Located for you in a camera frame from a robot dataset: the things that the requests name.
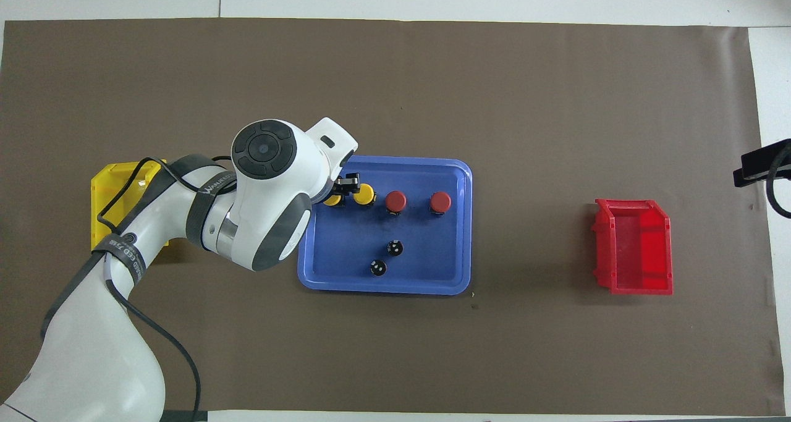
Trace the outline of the brown table mat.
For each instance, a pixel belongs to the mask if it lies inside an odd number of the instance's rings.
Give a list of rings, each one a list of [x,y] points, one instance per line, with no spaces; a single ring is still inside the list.
[[[108,163],[229,154],[328,116],[361,154],[473,171],[455,297],[314,292],[172,242],[131,302],[207,410],[780,415],[762,144],[739,28],[160,19],[11,22],[0,73],[0,400],[90,257]],[[596,199],[670,217],[672,295],[597,284]]]

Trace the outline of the blue plastic tray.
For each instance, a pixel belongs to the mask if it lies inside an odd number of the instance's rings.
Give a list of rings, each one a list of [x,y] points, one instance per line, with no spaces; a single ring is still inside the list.
[[[378,199],[364,207],[352,196],[344,207],[317,205],[300,242],[297,272],[306,287],[333,292],[427,293],[457,295],[471,281],[473,177],[470,167],[452,158],[353,156],[342,171],[359,172]],[[387,213],[385,197],[403,191],[407,207]],[[433,192],[453,200],[443,216],[429,210]],[[391,256],[389,241],[404,243]],[[370,272],[373,259],[384,260],[387,273]]]

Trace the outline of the yellow plastic bin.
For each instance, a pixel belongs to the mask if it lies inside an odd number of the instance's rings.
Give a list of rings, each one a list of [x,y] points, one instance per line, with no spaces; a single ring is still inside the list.
[[[137,165],[138,163],[136,162],[110,164],[105,166],[102,171],[97,172],[91,180],[90,248],[95,247],[110,233],[110,228],[107,225],[96,220],[97,214],[122,190]],[[144,192],[147,191],[149,184],[158,171],[160,171],[158,163],[144,163],[133,178],[130,187],[113,203],[108,212],[104,214],[104,218],[116,227],[120,227],[121,221],[131,212]]]

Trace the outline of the red plastic bin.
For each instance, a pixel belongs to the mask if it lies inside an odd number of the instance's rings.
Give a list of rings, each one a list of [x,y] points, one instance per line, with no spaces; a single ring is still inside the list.
[[[596,199],[599,286],[621,295],[672,295],[670,217],[655,200]]]

